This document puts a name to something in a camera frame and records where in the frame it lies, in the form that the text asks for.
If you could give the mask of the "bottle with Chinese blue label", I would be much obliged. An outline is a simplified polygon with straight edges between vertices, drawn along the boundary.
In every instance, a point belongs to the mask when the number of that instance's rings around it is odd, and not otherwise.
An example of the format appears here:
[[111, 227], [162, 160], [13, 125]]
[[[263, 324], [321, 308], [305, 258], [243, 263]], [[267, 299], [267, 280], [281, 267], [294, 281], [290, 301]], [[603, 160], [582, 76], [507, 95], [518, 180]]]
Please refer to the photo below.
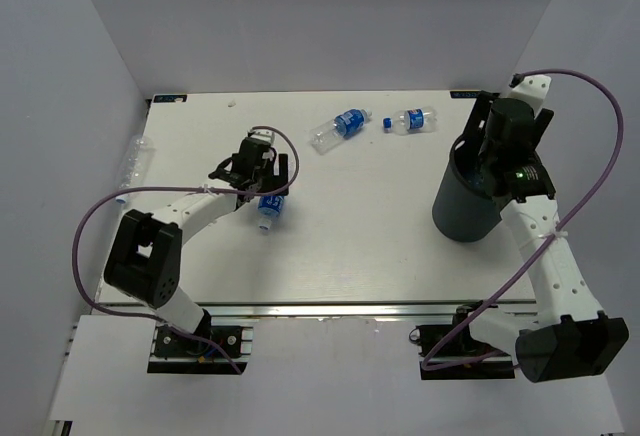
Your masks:
[[269, 231], [273, 223], [279, 218], [285, 203], [284, 196], [263, 196], [258, 202], [260, 220], [258, 227]]

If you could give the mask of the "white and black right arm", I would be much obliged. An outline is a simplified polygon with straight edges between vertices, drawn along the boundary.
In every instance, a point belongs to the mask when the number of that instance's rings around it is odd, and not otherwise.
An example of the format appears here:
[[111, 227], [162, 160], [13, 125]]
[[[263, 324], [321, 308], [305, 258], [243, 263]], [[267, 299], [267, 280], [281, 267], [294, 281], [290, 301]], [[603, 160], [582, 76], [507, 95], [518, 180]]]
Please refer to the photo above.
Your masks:
[[588, 288], [560, 228], [555, 188], [536, 153], [552, 117], [541, 105], [516, 90], [495, 99], [478, 154], [485, 191], [528, 265], [537, 315], [524, 324], [491, 306], [451, 330], [459, 352], [488, 343], [533, 383], [600, 375], [629, 339], [625, 321], [608, 317]]

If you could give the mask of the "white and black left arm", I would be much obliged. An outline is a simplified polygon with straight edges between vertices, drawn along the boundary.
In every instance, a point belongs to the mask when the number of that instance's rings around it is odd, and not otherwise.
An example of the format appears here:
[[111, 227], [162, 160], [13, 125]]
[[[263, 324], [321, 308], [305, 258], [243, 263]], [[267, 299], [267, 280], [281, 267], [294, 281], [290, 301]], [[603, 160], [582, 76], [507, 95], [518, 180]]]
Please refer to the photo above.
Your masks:
[[151, 212], [122, 217], [104, 270], [104, 281], [143, 303], [178, 330], [177, 343], [199, 355], [211, 343], [211, 317], [180, 288], [183, 246], [256, 194], [288, 192], [288, 155], [274, 148], [275, 132], [252, 129], [237, 152], [223, 160], [195, 192]]

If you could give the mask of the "clear unlabelled plastic bottle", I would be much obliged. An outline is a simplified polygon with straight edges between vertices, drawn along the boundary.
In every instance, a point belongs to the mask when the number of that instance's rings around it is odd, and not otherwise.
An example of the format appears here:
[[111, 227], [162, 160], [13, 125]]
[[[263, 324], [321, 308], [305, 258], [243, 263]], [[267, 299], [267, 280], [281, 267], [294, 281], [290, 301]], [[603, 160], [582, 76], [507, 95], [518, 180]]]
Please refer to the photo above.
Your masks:
[[117, 189], [123, 190], [142, 186], [146, 173], [151, 166], [154, 153], [154, 144], [150, 138], [144, 135], [134, 136], [130, 141], [116, 178]]

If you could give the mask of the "clear bottle blue label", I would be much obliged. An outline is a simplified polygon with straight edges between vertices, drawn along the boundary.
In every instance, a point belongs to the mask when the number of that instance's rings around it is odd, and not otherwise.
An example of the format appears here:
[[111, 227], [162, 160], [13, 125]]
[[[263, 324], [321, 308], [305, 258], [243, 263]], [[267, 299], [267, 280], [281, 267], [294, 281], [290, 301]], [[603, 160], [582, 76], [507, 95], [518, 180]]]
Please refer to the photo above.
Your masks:
[[437, 130], [437, 112], [432, 107], [401, 110], [383, 119], [383, 130], [405, 136]]

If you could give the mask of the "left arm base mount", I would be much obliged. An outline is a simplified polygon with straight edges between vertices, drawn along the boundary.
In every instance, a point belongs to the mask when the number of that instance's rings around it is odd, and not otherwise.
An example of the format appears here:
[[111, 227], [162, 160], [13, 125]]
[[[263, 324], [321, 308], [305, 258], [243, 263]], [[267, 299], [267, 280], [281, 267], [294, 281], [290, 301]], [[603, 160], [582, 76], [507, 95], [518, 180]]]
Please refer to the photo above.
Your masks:
[[166, 325], [157, 326], [147, 364], [149, 374], [240, 375], [252, 352], [254, 328], [246, 325], [214, 324], [209, 343], [177, 335]]

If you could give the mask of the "crushed bottle blue label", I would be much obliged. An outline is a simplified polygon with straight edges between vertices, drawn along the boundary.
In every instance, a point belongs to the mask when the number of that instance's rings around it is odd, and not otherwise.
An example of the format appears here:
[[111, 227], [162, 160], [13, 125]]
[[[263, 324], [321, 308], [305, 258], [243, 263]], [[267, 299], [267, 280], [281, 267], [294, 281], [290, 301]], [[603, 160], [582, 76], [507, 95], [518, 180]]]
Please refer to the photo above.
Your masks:
[[371, 120], [372, 111], [350, 109], [310, 132], [310, 144], [321, 155], [357, 135]]

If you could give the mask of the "dark grey bin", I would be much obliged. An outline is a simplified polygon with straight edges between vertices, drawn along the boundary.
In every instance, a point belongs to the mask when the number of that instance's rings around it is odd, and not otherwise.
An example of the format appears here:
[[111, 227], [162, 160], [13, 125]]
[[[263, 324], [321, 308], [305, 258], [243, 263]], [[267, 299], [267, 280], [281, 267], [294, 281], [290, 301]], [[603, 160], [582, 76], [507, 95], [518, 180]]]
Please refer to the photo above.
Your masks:
[[454, 141], [432, 206], [436, 228], [459, 243], [482, 240], [501, 220], [482, 186], [476, 166], [478, 149], [478, 144], [469, 143], [463, 136]]

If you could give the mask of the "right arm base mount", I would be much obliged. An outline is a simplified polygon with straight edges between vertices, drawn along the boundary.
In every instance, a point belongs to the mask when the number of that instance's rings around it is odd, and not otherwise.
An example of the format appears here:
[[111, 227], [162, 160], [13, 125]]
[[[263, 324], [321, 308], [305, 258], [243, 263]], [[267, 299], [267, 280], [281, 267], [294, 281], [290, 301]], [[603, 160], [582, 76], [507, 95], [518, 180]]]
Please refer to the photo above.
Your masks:
[[[459, 306], [452, 316], [452, 322], [448, 324], [416, 326], [408, 335], [409, 342], [419, 349], [419, 355], [424, 359], [433, 346], [480, 305], [481, 301]], [[493, 351], [495, 348], [490, 345], [473, 340], [470, 330], [465, 328], [436, 354], [429, 365], [477, 358]], [[494, 359], [487, 358], [473, 364], [457, 365], [437, 371], [420, 369], [420, 376], [423, 381], [508, 380], [515, 378], [516, 366], [505, 353], [499, 353]]]

